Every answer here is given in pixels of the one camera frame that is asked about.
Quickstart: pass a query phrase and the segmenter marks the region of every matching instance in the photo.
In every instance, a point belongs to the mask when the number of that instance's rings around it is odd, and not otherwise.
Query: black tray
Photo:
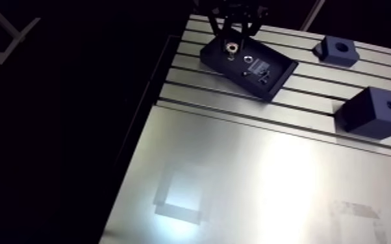
[[[228,42],[239,44],[240,33],[231,30],[226,39]],[[221,50],[220,39],[215,37],[200,50],[200,60],[248,92],[270,102],[298,66],[298,62],[252,38],[245,38],[244,43],[244,48],[234,55],[234,60],[229,60],[229,54]],[[245,56],[251,56],[252,63],[245,62]]]

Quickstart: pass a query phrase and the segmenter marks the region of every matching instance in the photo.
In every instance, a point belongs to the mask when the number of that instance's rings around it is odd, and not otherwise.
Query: small black square block
[[[326,36],[321,42],[322,62],[351,67],[359,60],[355,43],[352,40]]]
[[[346,131],[374,139],[391,136],[391,91],[368,87],[348,100],[335,113]]]

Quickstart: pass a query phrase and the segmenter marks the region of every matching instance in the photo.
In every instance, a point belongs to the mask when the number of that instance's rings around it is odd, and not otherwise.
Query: aluminum surface
[[[391,157],[154,107],[114,243],[391,243]]]
[[[190,16],[101,243],[391,243],[391,137],[333,119],[363,88],[391,90],[391,49],[355,42],[360,61],[338,67],[311,53],[322,38],[261,27],[299,62],[266,104],[200,63],[213,35]]]

